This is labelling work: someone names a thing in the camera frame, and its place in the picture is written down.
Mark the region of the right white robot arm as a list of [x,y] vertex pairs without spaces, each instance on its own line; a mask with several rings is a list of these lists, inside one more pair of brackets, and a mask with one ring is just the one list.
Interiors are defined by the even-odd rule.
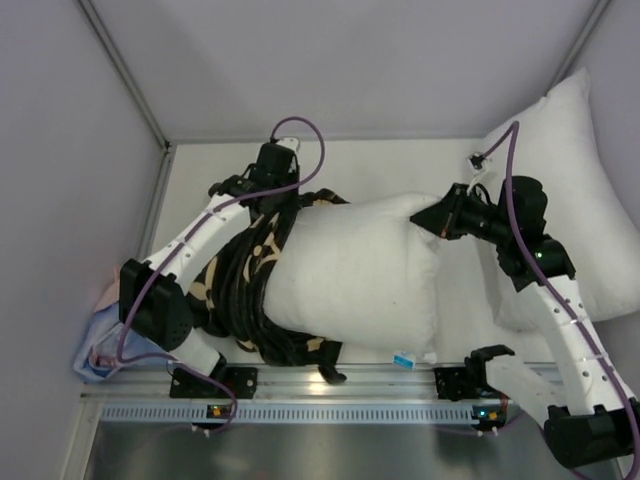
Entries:
[[585,307],[576,271],[562,244],[546,234],[542,184],[504,181],[497,203],[481,185],[454,184],[411,222],[442,239],[471,235],[496,248],[516,293],[531,300],[533,324],[559,371],[559,387],[509,347],[474,350],[465,365],[479,388],[506,394],[538,424],[554,458],[575,469],[639,456],[639,401],[611,364]]

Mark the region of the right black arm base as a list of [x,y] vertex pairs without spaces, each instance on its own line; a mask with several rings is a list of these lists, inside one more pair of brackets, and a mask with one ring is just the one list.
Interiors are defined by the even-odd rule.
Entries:
[[500,356],[514,356],[509,347],[498,344],[473,350],[461,366],[433,370],[440,400],[498,399],[501,393],[487,383],[486,363]]

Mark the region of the black floral pillowcase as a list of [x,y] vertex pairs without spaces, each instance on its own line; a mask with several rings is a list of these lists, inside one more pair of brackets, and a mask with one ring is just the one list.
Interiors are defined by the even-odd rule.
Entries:
[[267,281],[298,213],[345,202],[329,189],[289,193],[275,209],[252,214],[250,226],[234,236],[191,284],[187,299],[194,325],[214,337],[233,338],[240,349],[259,354],[270,366],[315,365],[325,382],[345,382],[347,377],[336,370],[340,342],[284,329],[263,308]]

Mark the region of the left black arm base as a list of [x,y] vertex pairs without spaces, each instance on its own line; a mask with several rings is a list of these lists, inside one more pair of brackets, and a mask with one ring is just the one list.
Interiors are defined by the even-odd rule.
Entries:
[[[196,378],[182,368],[171,373],[169,397],[174,399],[224,399],[228,395],[219,387]],[[253,367],[227,367],[219,380],[236,398],[252,399],[255,395],[258,369]]]

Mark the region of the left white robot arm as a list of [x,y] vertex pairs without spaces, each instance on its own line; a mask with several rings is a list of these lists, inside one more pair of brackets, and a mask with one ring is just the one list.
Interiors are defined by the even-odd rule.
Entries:
[[212,336],[194,325],[187,295],[208,262],[251,220],[286,199],[299,186],[295,137],[261,145],[257,160],[241,175],[214,184],[204,210],[176,238],[120,271],[119,319],[162,349],[160,356],[210,377],[223,361]]

